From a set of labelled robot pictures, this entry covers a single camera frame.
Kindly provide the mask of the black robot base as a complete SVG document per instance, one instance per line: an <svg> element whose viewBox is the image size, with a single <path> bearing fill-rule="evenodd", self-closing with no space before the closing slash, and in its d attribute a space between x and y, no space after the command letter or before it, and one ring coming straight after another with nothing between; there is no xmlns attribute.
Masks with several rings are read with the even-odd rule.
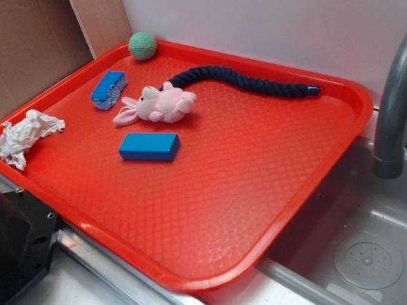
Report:
<svg viewBox="0 0 407 305"><path fill-rule="evenodd" d="M58 213L27 190L0 191L0 305L11 305L50 270Z"/></svg>

